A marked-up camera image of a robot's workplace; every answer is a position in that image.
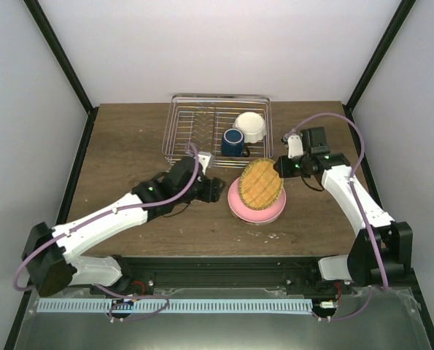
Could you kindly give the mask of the round woven bamboo tray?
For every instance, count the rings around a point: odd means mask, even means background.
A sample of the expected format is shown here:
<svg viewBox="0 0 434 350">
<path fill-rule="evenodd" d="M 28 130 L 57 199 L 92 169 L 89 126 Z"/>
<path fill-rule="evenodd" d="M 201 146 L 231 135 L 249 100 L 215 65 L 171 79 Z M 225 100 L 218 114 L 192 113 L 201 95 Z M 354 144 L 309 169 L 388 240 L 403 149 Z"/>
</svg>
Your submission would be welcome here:
<svg viewBox="0 0 434 350">
<path fill-rule="evenodd" d="M 238 192 L 245 206 L 267 209 L 279 198 L 284 180 L 276 176 L 274 165 L 275 161 L 270 158 L 258 158 L 243 170 Z"/>
</svg>

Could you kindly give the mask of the pink plate with woven pattern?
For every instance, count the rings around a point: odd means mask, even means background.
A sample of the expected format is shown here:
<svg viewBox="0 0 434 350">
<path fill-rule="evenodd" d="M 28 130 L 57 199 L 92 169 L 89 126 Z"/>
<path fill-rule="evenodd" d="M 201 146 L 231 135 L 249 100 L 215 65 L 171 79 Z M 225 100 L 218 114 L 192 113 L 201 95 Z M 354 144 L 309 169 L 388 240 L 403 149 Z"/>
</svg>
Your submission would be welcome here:
<svg viewBox="0 0 434 350">
<path fill-rule="evenodd" d="M 239 177 L 234 180 L 229 187 L 227 196 L 229 208 L 234 216 L 249 224 L 262 225 L 275 221 L 281 215 L 287 200 L 285 189 L 282 189 L 279 198 L 267 209 L 254 210 L 245 206 L 240 199 L 238 192 L 239 180 Z"/>
</svg>

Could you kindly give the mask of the white scalloped bowl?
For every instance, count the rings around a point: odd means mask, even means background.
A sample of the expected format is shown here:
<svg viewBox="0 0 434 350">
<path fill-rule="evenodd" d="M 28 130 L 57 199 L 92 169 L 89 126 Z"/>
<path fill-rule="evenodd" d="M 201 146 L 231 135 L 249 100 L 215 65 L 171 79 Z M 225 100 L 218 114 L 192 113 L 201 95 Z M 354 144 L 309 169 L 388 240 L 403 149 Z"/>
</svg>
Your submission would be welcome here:
<svg viewBox="0 0 434 350">
<path fill-rule="evenodd" d="M 255 144 L 266 136 L 266 122 L 264 118 L 255 112 L 244 112 L 234 121 L 233 127 L 244 135 L 244 142 Z"/>
</svg>

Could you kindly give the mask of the dark blue mug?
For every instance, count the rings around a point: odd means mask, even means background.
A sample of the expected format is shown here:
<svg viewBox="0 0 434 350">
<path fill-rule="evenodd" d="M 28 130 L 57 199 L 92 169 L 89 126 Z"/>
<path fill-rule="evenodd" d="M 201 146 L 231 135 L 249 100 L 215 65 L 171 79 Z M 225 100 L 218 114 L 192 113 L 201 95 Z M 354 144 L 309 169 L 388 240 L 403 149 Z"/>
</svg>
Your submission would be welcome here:
<svg viewBox="0 0 434 350">
<path fill-rule="evenodd" d="M 222 135 L 221 154 L 224 157 L 248 158 L 249 147 L 244 142 L 244 134 L 237 128 L 229 128 Z"/>
</svg>

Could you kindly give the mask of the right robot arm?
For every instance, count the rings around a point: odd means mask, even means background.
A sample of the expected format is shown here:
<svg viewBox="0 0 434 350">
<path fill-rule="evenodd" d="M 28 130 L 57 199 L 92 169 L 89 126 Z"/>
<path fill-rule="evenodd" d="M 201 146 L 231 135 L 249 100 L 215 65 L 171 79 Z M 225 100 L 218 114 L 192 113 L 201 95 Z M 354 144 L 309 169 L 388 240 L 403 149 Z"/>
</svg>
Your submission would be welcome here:
<svg viewBox="0 0 434 350">
<path fill-rule="evenodd" d="M 407 222 L 397 222 L 371 197 L 353 174 L 342 153 L 332 153 L 322 127 L 290 132 L 282 137 L 287 154 L 278 158 L 274 170 L 283 179 L 315 178 L 348 219 L 355 240 L 347 255 L 323 257 L 307 276 L 312 292 L 322 294 L 333 281 L 358 286 L 402 280 L 411 271 L 413 232 Z"/>
</svg>

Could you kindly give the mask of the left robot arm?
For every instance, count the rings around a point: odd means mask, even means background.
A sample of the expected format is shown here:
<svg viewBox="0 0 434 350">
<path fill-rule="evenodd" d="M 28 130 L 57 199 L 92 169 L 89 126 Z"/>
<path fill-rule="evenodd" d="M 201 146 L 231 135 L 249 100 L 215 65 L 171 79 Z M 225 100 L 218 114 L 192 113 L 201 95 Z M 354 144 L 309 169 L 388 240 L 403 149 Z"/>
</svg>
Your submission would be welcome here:
<svg viewBox="0 0 434 350">
<path fill-rule="evenodd" d="M 33 226 L 20 266 L 28 271 L 30 287 L 43 298 L 86 284 L 125 294 L 132 276 L 122 257 L 87 257 L 85 252 L 118 233 L 170 214 L 179 204 L 218 202 L 225 182 L 206 176 L 210 159 L 208 155 L 183 157 L 92 214 L 54 227 L 44 222 Z"/>
</svg>

